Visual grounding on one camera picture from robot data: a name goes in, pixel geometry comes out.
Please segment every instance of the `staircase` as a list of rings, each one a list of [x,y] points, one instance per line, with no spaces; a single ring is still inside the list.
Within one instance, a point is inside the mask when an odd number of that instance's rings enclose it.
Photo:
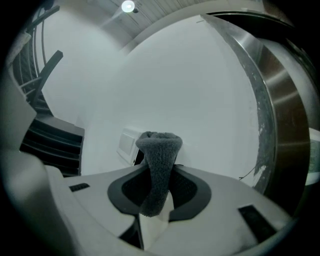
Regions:
[[[84,129],[51,115],[37,114],[20,150],[57,167],[64,177],[80,176],[84,133]]]
[[[46,11],[26,27],[31,39],[24,45],[13,61],[13,75],[19,84],[26,101],[37,112],[36,118],[30,125],[20,150],[35,155],[45,165],[57,167],[64,177],[81,175],[81,153],[85,130],[71,123],[54,117],[42,93],[51,72],[63,58],[59,50],[46,62],[44,40],[42,37],[42,55],[44,67],[40,71],[36,52],[36,27],[59,10],[59,6]]]

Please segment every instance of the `gray fuzzy sock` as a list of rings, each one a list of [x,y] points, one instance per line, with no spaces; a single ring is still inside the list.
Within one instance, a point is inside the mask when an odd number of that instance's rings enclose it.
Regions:
[[[182,146],[182,139],[173,133],[144,132],[136,146],[144,153],[142,163],[148,164],[151,175],[151,191],[143,201],[140,213],[153,217],[159,215],[169,191],[172,167]]]

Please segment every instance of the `ceiling light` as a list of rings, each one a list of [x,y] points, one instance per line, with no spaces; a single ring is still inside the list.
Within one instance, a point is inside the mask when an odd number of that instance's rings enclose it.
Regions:
[[[131,13],[135,9],[135,3],[131,0],[124,1],[121,5],[122,11]]]

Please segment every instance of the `ceiling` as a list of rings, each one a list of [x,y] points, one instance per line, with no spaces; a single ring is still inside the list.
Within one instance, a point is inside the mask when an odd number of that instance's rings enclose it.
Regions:
[[[124,0],[95,0],[94,3],[113,16]],[[143,30],[161,18],[188,6],[212,0],[136,0],[138,13],[122,13],[116,22],[135,38]]]

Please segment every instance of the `white wall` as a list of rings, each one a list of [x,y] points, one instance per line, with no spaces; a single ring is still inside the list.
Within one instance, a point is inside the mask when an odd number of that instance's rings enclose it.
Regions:
[[[223,38],[201,20],[172,24],[127,56],[100,92],[86,130],[83,174],[126,167],[116,150],[128,126],[180,136],[177,164],[234,178],[255,166],[259,135],[250,81]]]
[[[60,50],[63,58],[42,92],[55,117],[86,128],[100,92],[127,55],[121,41],[131,37],[114,22],[102,26],[109,17],[84,0],[57,0],[55,4],[60,10],[45,20],[45,55],[48,61]],[[41,25],[36,45],[42,68]]]

